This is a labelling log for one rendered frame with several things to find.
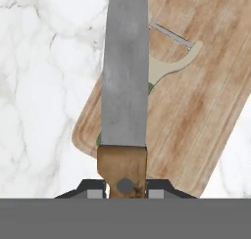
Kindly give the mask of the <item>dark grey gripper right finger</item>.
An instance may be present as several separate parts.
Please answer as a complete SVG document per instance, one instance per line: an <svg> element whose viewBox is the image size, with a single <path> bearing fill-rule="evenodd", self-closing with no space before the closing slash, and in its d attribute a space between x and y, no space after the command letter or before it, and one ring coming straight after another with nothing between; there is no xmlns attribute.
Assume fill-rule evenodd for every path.
<svg viewBox="0 0 251 239"><path fill-rule="evenodd" d="M148 179L145 197L147 199L194 199L194 196L175 189L167 179Z"/></svg>

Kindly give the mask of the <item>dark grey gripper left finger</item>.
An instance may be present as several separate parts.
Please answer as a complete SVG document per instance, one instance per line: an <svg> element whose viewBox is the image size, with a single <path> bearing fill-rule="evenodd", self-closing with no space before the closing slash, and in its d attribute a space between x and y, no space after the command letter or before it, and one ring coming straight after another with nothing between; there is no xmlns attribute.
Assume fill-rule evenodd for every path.
<svg viewBox="0 0 251 239"><path fill-rule="evenodd" d="M103 179L84 179L76 189L59 195L59 198L105 199L106 183Z"/></svg>

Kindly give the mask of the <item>knife with brown wooden handle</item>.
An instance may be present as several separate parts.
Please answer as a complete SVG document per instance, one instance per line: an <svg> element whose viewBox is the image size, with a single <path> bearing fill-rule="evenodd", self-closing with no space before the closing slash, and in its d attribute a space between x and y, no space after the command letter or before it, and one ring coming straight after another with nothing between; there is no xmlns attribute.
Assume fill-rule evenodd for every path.
<svg viewBox="0 0 251 239"><path fill-rule="evenodd" d="M98 173L112 198L143 198L149 74L147 0L109 0Z"/></svg>

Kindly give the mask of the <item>wooden cutting board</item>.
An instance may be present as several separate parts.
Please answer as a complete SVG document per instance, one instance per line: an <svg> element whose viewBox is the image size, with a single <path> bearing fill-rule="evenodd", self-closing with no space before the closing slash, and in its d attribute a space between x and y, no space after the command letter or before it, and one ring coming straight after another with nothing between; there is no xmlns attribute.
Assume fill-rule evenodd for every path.
<svg viewBox="0 0 251 239"><path fill-rule="evenodd" d="M251 93L251 0L147 0L149 54L167 63L188 48L152 28L203 43L195 60L163 77L147 103L148 179L167 179L198 197ZM72 141L97 162L101 74L75 124Z"/></svg>

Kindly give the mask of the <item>cream and green peeler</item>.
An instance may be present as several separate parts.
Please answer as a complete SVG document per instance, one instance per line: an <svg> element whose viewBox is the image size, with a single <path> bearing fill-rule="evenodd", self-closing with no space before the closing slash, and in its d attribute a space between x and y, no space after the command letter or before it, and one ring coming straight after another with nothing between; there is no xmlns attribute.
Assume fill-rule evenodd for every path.
<svg viewBox="0 0 251 239"><path fill-rule="evenodd" d="M144 147L151 90L163 77L185 69L201 51L200 41L187 41L159 24L150 26L185 45L188 52L176 62L162 62L149 54L146 25L136 24L135 33L119 24L107 25L100 80L102 145Z"/></svg>

